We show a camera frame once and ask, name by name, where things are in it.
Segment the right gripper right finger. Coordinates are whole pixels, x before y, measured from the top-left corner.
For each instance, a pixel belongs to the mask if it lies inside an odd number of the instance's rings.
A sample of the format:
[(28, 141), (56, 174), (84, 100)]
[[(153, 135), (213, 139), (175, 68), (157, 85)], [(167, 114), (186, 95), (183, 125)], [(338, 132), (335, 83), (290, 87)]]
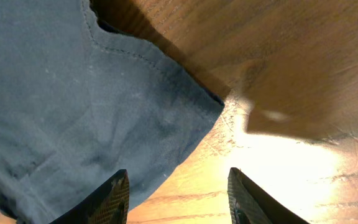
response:
[(227, 194), (232, 224), (308, 224), (238, 168), (230, 168)]

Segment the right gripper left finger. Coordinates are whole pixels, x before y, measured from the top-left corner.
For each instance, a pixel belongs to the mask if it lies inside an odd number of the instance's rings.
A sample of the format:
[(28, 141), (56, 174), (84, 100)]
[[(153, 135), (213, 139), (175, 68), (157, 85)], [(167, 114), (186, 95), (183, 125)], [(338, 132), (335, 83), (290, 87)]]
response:
[(126, 224), (128, 211), (129, 178), (121, 169), (50, 224)]

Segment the navy shorts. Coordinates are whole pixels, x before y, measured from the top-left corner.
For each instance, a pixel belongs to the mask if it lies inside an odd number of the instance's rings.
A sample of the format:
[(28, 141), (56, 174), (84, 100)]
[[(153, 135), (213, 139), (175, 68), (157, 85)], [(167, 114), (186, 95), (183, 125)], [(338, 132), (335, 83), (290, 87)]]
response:
[(50, 223), (120, 169), (148, 199), (224, 109), (153, 43), (89, 1), (0, 1), (0, 210)]

